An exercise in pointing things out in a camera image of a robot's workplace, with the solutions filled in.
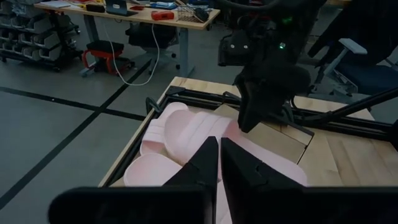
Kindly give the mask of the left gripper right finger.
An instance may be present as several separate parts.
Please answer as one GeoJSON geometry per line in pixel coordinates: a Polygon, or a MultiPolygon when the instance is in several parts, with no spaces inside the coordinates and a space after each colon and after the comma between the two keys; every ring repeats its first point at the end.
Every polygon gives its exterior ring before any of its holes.
{"type": "Polygon", "coordinates": [[[241,188],[301,188],[306,174],[294,162],[251,141],[221,139],[221,170],[224,183],[241,188]]]}

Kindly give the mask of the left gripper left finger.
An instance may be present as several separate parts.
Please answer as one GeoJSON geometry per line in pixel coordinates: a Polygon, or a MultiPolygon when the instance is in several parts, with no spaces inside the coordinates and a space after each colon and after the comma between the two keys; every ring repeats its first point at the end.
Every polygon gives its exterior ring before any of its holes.
{"type": "Polygon", "coordinates": [[[165,185],[204,185],[218,183],[218,141],[208,137],[192,158],[165,185]]]}

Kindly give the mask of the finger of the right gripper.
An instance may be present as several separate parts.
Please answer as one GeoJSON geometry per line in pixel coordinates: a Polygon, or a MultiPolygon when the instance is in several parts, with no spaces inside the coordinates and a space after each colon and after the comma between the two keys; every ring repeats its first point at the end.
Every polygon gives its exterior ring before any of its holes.
{"type": "Polygon", "coordinates": [[[270,113],[279,112],[285,101],[285,95],[268,84],[240,83],[238,90],[241,94],[238,124],[244,133],[250,132],[270,113]]]}

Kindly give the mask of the pink foam slide sandal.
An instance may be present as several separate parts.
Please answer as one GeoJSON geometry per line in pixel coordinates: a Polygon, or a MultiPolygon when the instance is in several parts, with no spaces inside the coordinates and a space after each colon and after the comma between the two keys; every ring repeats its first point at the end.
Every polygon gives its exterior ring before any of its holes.
{"type": "Polygon", "coordinates": [[[241,134],[237,121],[213,113],[174,111],[165,122],[164,144],[169,156],[187,163],[209,136],[235,138],[241,134]]]}
{"type": "MultiPolygon", "coordinates": [[[[230,138],[237,145],[290,179],[307,185],[307,176],[296,163],[258,146],[239,133],[234,134],[227,131],[224,133],[224,137],[230,138]]],[[[123,182],[126,187],[161,186],[182,168],[180,164],[160,153],[165,148],[163,143],[144,140],[141,146],[144,151],[124,173],[123,182]]],[[[232,224],[222,181],[219,181],[217,188],[216,224],[232,224]]]]}
{"type": "Polygon", "coordinates": [[[144,133],[140,146],[140,154],[156,153],[168,156],[164,144],[164,128],[167,118],[177,110],[188,110],[184,103],[173,102],[168,104],[157,119],[152,119],[144,133]]]}

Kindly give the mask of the round black object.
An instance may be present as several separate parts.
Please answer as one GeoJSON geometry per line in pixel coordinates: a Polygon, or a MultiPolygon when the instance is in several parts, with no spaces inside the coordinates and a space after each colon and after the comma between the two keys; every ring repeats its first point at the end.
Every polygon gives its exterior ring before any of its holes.
{"type": "Polygon", "coordinates": [[[206,22],[209,14],[202,8],[194,8],[194,16],[202,23],[206,22]]]}

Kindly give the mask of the black office chair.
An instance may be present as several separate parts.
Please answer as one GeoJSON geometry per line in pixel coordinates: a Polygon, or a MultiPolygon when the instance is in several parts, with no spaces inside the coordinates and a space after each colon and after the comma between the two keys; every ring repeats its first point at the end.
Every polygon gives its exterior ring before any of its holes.
{"type": "Polygon", "coordinates": [[[175,68],[180,70],[177,54],[169,50],[169,47],[179,44],[176,27],[145,22],[130,23],[125,34],[130,45],[140,47],[145,51],[144,56],[150,58],[149,74],[153,72],[158,60],[174,63],[175,68]]]}

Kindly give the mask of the red box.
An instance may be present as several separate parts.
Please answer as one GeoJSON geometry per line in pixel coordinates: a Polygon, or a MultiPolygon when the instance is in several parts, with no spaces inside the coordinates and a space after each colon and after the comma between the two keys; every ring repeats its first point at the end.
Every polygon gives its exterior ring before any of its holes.
{"type": "Polygon", "coordinates": [[[154,21],[173,20],[175,14],[171,11],[152,11],[151,18],[154,21]]]}

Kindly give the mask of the blue flat item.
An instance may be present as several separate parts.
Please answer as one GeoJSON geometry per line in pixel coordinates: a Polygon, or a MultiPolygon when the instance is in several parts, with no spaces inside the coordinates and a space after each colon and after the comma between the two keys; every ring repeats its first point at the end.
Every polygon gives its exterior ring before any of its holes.
{"type": "Polygon", "coordinates": [[[177,8],[177,5],[174,2],[151,2],[150,7],[154,9],[166,9],[173,10],[177,8]]]}

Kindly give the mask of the wooden desk with grey legs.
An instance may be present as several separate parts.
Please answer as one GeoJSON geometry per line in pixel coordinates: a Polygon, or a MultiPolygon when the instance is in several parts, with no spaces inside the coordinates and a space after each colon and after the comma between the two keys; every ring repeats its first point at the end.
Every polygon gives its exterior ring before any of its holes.
{"type": "Polygon", "coordinates": [[[179,76],[188,78],[192,73],[193,69],[195,68],[193,65],[190,65],[188,60],[188,40],[189,40],[189,29],[195,30],[205,30],[207,27],[210,26],[211,22],[216,18],[216,16],[221,12],[219,9],[213,9],[209,13],[209,19],[204,23],[199,22],[192,22],[192,21],[185,21],[179,18],[180,12],[177,10],[173,10],[175,17],[172,20],[162,20],[162,21],[155,21],[151,18],[152,11],[155,9],[152,8],[145,8],[142,11],[139,11],[136,15],[124,17],[124,16],[117,16],[114,14],[108,14],[107,12],[90,12],[85,9],[82,9],[78,6],[68,6],[68,7],[53,7],[49,6],[48,4],[44,4],[42,2],[34,4],[36,8],[39,9],[46,9],[50,10],[50,12],[54,11],[61,11],[61,12],[71,12],[75,14],[82,14],[83,19],[86,26],[86,32],[88,34],[89,40],[94,41],[98,40],[98,31],[95,24],[95,17],[103,17],[108,19],[117,19],[122,21],[129,21],[129,22],[145,22],[150,24],[160,24],[165,26],[173,26],[177,27],[180,30],[177,32],[179,38],[179,76]]]}

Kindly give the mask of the red and black rolling stool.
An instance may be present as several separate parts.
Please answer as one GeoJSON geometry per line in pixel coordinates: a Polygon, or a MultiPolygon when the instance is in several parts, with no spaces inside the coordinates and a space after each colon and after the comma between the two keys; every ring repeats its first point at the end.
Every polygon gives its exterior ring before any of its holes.
{"type": "Polygon", "coordinates": [[[96,40],[86,45],[81,59],[85,68],[95,72],[103,71],[108,74],[117,75],[117,71],[123,72],[133,68],[136,64],[128,58],[122,57],[124,44],[110,42],[108,40],[96,40]],[[87,55],[91,54],[99,61],[90,65],[87,61],[87,55]]]}

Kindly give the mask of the dark laptop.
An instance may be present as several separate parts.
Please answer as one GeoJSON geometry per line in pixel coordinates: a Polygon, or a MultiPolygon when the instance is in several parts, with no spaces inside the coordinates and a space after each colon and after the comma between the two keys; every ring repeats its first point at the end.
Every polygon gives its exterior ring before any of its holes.
{"type": "Polygon", "coordinates": [[[105,0],[106,12],[117,16],[129,17],[136,15],[137,12],[128,11],[126,0],[105,0]]]}

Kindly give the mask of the small black case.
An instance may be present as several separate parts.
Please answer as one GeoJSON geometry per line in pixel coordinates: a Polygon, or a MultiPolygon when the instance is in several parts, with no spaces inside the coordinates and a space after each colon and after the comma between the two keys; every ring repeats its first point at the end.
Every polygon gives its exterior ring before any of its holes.
{"type": "Polygon", "coordinates": [[[98,13],[104,13],[106,11],[103,5],[97,5],[97,4],[86,4],[85,9],[90,12],[98,12],[98,13]]]}

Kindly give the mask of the rack of grey bins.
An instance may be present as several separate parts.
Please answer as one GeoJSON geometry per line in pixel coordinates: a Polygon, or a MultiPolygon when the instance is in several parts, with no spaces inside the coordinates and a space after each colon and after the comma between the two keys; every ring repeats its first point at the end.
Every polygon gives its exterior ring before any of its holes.
{"type": "Polygon", "coordinates": [[[47,0],[0,0],[0,61],[8,59],[51,68],[56,72],[81,59],[71,33],[78,25],[62,12],[41,9],[47,0]]]}

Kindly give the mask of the white paper pad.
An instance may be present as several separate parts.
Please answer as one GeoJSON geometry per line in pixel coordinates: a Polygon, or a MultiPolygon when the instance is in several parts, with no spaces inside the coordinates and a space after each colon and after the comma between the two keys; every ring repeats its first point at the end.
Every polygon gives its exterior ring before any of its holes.
{"type": "Polygon", "coordinates": [[[68,1],[62,1],[62,0],[42,1],[42,2],[40,2],[40,4],[47,6],[47,7],[54,7],[54,8],[64,8],[64,7],[70,7],[72,5],[68,1]]]}

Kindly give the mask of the black frame clamp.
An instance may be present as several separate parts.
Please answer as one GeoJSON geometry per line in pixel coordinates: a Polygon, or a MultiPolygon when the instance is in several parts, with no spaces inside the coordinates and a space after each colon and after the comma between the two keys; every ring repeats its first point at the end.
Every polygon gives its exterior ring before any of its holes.
{"type": "Polygon", "coordinates": [[[158,103],[155,101],[155,99],[151,97],[147,97],[145,100],[146,104],[146,112],[149,114],[152,110],[154,110],[156,113],[161,113],[162,108],[158,105],[158,103]]]}

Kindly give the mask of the black aluminium table frame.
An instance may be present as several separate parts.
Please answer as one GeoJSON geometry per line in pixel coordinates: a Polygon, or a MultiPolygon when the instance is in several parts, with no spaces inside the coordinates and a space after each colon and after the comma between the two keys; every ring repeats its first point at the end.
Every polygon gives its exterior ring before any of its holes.
{"type": "Polygon", "coordinates": [[[358,118],[369,105],[396,95],[398,89],[353,105],[332,103],[330,111],[322,100],[298,96],[278,114],[266,114],[255,98],[241,116],[244,100],[237,91],[170,86],[159,100],[147,99],[148,115],[101,185],[163,184],[214,136],[233,140],[303,185],[398,186],[398,121],[358,118]]]}

